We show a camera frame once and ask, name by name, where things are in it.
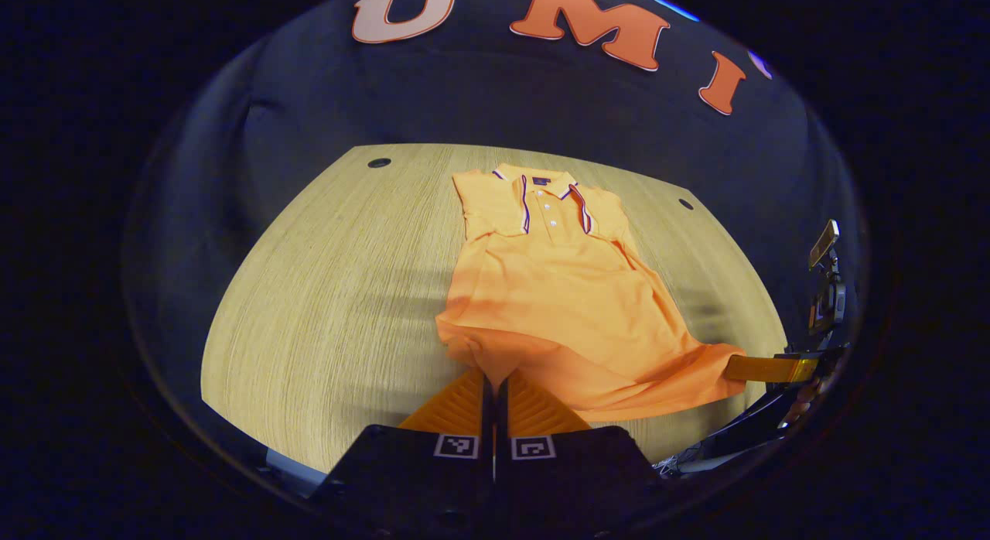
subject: orange polo shirt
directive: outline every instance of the orange polo shirt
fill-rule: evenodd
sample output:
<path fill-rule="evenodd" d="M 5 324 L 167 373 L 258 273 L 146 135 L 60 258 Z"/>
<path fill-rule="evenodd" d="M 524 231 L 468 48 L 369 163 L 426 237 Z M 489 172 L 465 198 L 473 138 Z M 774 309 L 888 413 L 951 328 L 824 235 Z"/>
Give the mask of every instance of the orange polo shirt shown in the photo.
<path fill-rule="evenodd" d="M 448 356 L 498 388 L 520 370 L 584 420 L 658 416 L 745 391 L 732 345 L 691 337 L 640 259 L 618 196 L 501 164 L 453 176 L 466 220 L 446 309 Z"/>

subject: wood grain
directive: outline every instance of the wood grain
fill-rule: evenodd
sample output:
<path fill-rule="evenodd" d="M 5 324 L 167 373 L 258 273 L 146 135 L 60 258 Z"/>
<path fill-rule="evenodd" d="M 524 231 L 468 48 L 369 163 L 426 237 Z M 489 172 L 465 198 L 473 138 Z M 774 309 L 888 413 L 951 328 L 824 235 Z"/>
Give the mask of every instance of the wood grain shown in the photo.
<path fill-rule="evenodd" d="M 367 166 L 378 157 L 392 163 Z M 500 162 L 567 171 L 618 194 L 643 260 L 664 278 L 692 335 L 750 356 L 782 352 L 783 328 L 753 266 L 683 188 L 517 149 L 365 145 L 319 174 L 237 270 L 206 342 L 203 400 L 257 441 L 329 472 L 365 425 L 397 425 L 461 375 L 434 323 L 464 239 L 450 176 Z M 732 420 L 761 391 L 749 384 L 735 398 L 619 424 L 655 462 Z"/>

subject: letter m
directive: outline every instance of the letter m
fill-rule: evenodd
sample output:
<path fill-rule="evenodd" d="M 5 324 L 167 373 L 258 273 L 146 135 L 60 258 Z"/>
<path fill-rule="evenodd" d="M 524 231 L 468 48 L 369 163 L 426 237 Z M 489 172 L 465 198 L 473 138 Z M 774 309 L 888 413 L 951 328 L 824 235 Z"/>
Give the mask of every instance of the letter m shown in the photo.
<path fill-rule="evenodd" d="M 650 72 L 659 67 L 654 59 L 657 40 L 661 30 L 671 24 L 637 5 L 622 4 L 603 11 L 595 0 L 533 0 L 526 19 L 513 22 L 509 29 L 521 36 L 561 39 L 563 29 L 556 25 L 560 12 L 567 19 L 567 26 L 577 43 L 589 46 L 618 29 L 615 39 L 602 44 L 602 50 L 608 56 Z"/>

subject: orange letter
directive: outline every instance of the orange letter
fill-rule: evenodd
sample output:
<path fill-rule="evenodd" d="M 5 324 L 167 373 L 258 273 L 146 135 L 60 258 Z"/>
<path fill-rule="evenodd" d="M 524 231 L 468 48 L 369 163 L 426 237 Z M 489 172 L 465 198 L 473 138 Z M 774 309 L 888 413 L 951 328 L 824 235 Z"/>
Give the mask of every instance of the orange letter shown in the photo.
<path fill-rule="evenodd" d="M 602 11 L 594 0 L 533 0 L 526 18 L 513 22 L 509 29 L 520 36 L 560 39 L 563 29 L 556 25 L 560 12 L 577 43 L 589 46 L 605 33 L 618 29 L 615 39 L 602 46 L 608 56 L 650 72 L 659 67 L 654 59 L 657 40 L 661 38 L 661 30 L 671 24 L 637 5 L 622 4 Z"/>
<path fill-rule="evenodd" d="M 388 43 L 421 35 L 441 25 L 450 15 L 453 0 L 427 0 L 420 15 L 399 24 L 388 21 L 392 0 L 360 0 L 355 6 L 357 14 L 350 35 L 362 43 Z"/>
<path fill-rule="evenodd" d="M 739 87 L 739 81 L 746 79 L 746 72 L 737 67 L 725 54 L 712 51 L 715 58 L 715 74 L 708 87 L 698 90 L 698 97 L 722 114 L 732 114 L 732 96 Z"/>

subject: wooden table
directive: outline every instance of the wooden table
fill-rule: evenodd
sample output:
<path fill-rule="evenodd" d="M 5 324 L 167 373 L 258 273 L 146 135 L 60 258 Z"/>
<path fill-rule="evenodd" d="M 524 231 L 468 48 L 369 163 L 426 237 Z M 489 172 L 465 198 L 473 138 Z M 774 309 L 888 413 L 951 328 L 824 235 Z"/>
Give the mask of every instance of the wooden table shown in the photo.
<path fill-rule="evenodd" d="M 392 163 L 368 166 L 379 157 Z M 364 426 L 397 425 L 461 375 L 466 367 L 446 357 L 434 322 L 464 240 L 450 174 L 500 162 L 567 171 L 618 194 L 643 260 L 661 274 L 694 337 L 754 357 L 783 352 L 760 277 L 688 190 L 545 153 L 365 145 L 300 192 L 241 264 L 206 342 L 203 400 L 257 441 L 329 472 Z M 735 398 L 619 424 L 657 462 L 763 391 L 750 382 Z"/>

